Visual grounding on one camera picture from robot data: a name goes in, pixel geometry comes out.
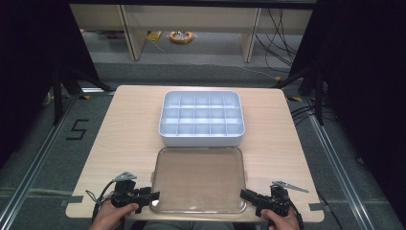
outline controller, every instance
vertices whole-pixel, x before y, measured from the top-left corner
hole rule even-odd
[[[137,203],[139,208],[135,211],[140,214],[144,206],[147,206],[151,201],[158,200],[160,192],[151,192],[150,187],[134,189],[135,181],[125,180],[116,183],[114,193],[111,196],[111,203],[116,208],[124,207],[129,203]]]
[[[287,190],[279,185],[271,186],[271,196],[257,194],[251,190],[241,190],[239,197],[251,202],[257,207],[255,215],[261,217],[262,209],[270,209],[281,217],[286,217],[289,211],[290,198]]]

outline cable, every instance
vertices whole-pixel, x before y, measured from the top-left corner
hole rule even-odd
[[[274,37],[272,38],[272,40],[270,40],[271,43],[273,43],[276,47],[280,48],[281,50],[286,51],[287,54],[288,54],[288,56],[289,56],[289,58],[290,58],[290,60],[293,61],[293,57],[292,57],[291,53],[293,53],[294,55],[296,55],[297,51],[287,44],[286,38],[284,37],[284,28],[283,28],[283,20],[282,20],[282,17],[283,17],[283,9],[280,9],[280,21],[279,21],[278,25],[276,24],[276,22],[275,22],[275,20],[274,20],[274,17],[272,16],[272,13],[271,13],[270,9],[268,9],[268,13],[269,13],[269,16],[271,17],[272,23],[273,23],[274,26],[275,26],[275,34],[274,34]],[[282,43],[283,43],[285,49],[282,48],[282,47],[280,47],[280,46],[278,46],[277,44],[275,44],[275,43],[273,42],[273,40],[274,40],[274,38],[275,38],[276,35],[278,35],[278,36],[280,37],[280,39],[281,39],[281,41],[282,41]]]
[[[304,230],[305,225],[304,225],[304,220],[302,219],[302,215],[299,213],[299,210],[296,208],[296,206],[293,204],[292,200],[290,200],[290,206],[293,208],[293,210],[296,213],[296,219],[299,222],[299,229]]]
[[[292,63],[291,63],[290,61],[286,60],[286,59],[283,58],[282,56],[278,55],[277,53],[275,53],[274,51],[272,51],[271,49],[269,49],[269,47],[271,46],[272,43],[270,43],[268,46],[265,46],[265,45],[263,44],[263,42],[259,39],[259,37],[258,37],[257,35],[256,35],[256,38],[257,38],[259,44],[262,46],[262,48],[263,48],[267,53],[269,53],[269,54],[275,56],[275,58],[281,60],[281,61],[282,61],[283,63],[285,63],[286,65],[289,65],[289,66],[292,65]]]
[[[329,206],[327,200],[322,196],[322,194],[320,194],[320,192],[316,189],[317,195],[319,196],[319,198],[325,203],[325,205],[329,208],[331,215],[334,217],[335,221],[338,224],[338,227],[343,230],[343,226],[341,225],[340,220],[337,218],[337,216],[335,216],[334,212],[332,211],[331,207]]]
[[[101,205],[102,205],[102,198],[103,198],[103,196],[104,196],[104,194],[105,194],[105,191],[108,189],[108,187],[110,187],[110,185],[112,185],[114,183],[114,180],[111,180],[110,182],[108,182],[108,184],[104,187],[104,189],[102,190],[102,192],[101,192],[101,195],[99,196],[99,198],[96,200],[96,203],[95,203],[95,208],[93,209],[93,215],[92,215],[92,223],[93,223],[93,221],[95,220],[95,217],[96,217],[96,215],[98,214],[98,212],[99,212],[99,208],[101,207]]]

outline yellow object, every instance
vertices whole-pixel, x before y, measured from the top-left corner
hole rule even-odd
[[[170,32],[169,34],[170,41],[178,44],[186,44],[193,39],[192,32]]]
[[[161,37],[162,32],[149,32],[148,36],[147,36],[147,40],[150,41],[158,41],[159,38]]]

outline wire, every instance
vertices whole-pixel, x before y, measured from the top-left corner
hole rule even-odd
[[[282,20],[282,17],[283,17],[283,9],[280,9],[280,21],[279,21],[278,25],[277,25],[277,23],[275,22],[274,17],[272,16],[272,13],[271,13],[270,9],[268,9],[268,13],[269,13],[269,16],[271,17],[272,23],[273,23],[274,26],[275,26],[275,34],[274,34],[274,37],[273,37],[272,39],[270,39],[271,43],[273,43],[276,47],[280,48],[281,50],[286,51],[286,52],[287,52],[287,55],[288,55],[289,58],[290,58],[290,61],[293,61],[292,54],[296,55],[297,51],[287,44],[286,38],[285,38],[285,36],[284,36],[284,28],[283,28],[283,20]],[[280,39],[281,39],[281,41],[282,41],[282,43],[283,43],[283,45],[284,45],[285,48],[280,47],[279,45],[275,44],[274,38],[275,38],[276,35],[278,35],[278,36],[280,37]]]
[[[110,187],[110,185],[112,185],[113,183],[114,183],[113,180],[110,181],[110,182],[108,182],[108,184],[107,184],[107,185],[104,187],[104,189],[102,190],[101,195],[100,195],[99,198],[96,200],[95,208],[93,209],[92,223],[93,223],[93,221],[95,220],[95,217],[96,217],[96,215],[97,215],[98,212],[99,212],[99,208],[100,208],[101,205],[102,205],[102,197],[104,196],[105,191],[107,191],[108,187]]]
[[[160,50],[162,53],[168,55],[168,53],[167,53],[164,49],[162,49],[161,47],[159,47],[158,44],[156,44],[156,42],[154,42],[154,41],[150,41],[150,42],[152,42],[152,44],[154,44],[154,45],[158,48],[158,50]],[[173,61],[173,62],[182,63],[182,64],[189,64],[189,65],[198,65],[198,66],[200,66],[200,65],[201,65],[201,66],[204,66],[204,65],[209,65],[209,66],[221,66],[221,65],[216,65],[216,64],[197,64],[197,63],[191,63],[191,62],[187,62],[187,61],[179,61],[179,60],[175,60],[175,59],[170,58],[170,57],[169,57],[169,60],[171,60],[171,61]],[[277,79],[276,79],[275,77],[272,77],[272,76],[270,76],[270,75],[268,75],[268,74],[266,74],[266,73],[263,73],[263,72],[261,72],[261,71],[250,70],[250,69],[247,69],[247,68],[244,68],[244,67],[241,67],[241,66],[237,66],[237,65],[231,65],[231,67],[236,67],[236,68],[239,68],[239,69],[242,69],[242,70],[245,70],[245,71],[248,71],[248,72],[256,73],[256,74],[262,74],[262,75],[264,75],[264,76],[266,76],[266,77],[268,77],[268,78],[270,78],[270,79],[273,79],[273,80],[277,81]]]
[[[290,206],[296,213],[296,219],[298,220],[299,223],[299,229],[304,230],[305,229],[304,220],[302,219],[302,215],[299,213],[299,210],[296,208],[295,204],[293,204],[292,200],[290,200]]]
[[[262,46],[262,48],[269,54],[273,55],[275,58],[281,60],[283,63],[285,63],[286,65],[291,66],[292,63],[288,60],[286,60],[285,58],[283,58],[282,56],[278,55],[277,53],[275,53],[274,51],[272,51],[271,49],[269,49],[269,47],[272,45],[272,43],[270,43],[269,45],[264,45],[263,42],[259,39],[259,37],[256,35],[256,38],[259,42],[259,44]]]
[[[329,208],[331,215],[334,217],[335,221],[338,224],[338,227],[343,230],[343,225],[341,225],[340,220],[337,218],[337,216],[335,216],[334,212],[332,211],[331,207],[329,206],[327,200],[322,196],[322,194],[316,189],[317,195],[319,196],[319,198],[325,203],[325,205]]]

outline gray floor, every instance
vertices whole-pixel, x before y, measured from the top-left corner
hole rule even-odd
[[[86,32],[83,37],[101,79],[114,86],[125,83],[177,84],[179,80],[171,82],[161,82],[161,80],[167,80],[176,73],[184,74],[182,71],[185,70],[196,75],[204,70],[207,78],[201,83],[215,83],[215,85],[269,87],[276,82],[276,77],[284,79],[287,76],[285,73],[268,69],[265,52],[258,42],[255,44],[251,62],[244,63],[237,34],[197,33],[194,40],[186,45],[171,43],[167,35],[168,33],[164,33],[158,42],[147,42],[141,58],[137,61],[129,59],[126,44],[122,39],[106,39],[104,35],[95,32]],[[263,34],[259,37],[264,43],[269,43]],[[288,36],[287,42],[297,49],[301,37]],[[275,51],[289,59],[286,52],[277,48]],[[269,57],[267,61],[272,68],[288,70],[288,65],[273,57]],[[91,86],[86,82],[82,82],[82,85]],[[298,96],[299,85],[298,80],[286,86],[284,88],[286,97]],[[64,215],[64,201],[76,186],[111,99],[112,96],[91,96],[88,100],[75,101],[28,197],[13,220],[11,229],[86,229],[89,226],[89,219],[67,218]],[[289,101],[288,105],[291,111],[305,106],[303,102],[293,101]],[[24,145],[1,169],[1,207],[8,203],[13,190],[20,185],[36,153],[40,150],[51,129],[53,112],[52,104],[44,106]],[[345,166],[354,190],[361,197],[374,227],[403,229],[370,172],[354,161],[354,157],[357,156],[356,150],[347,139],[339,121],[331,113],[331,109],[324,108],[323,112],[324,128]],[[86,134],[81,141],[69,141],[68,137],[77,135],[71,131],[77,119],[88,119],[88,122],[81,124],[82,128],[86,129]],[[294,122],[297,124],[298,135],[316,188],[328,201],[344,229],[363,229],[354,217],[354,212],[349,206],[349,201],[343,193],[310,118],[308,116],[295,118]],[[306,223],[305,229],[339,229],[339,227],[332,214],[326,212],[326,217],[321,223]]]

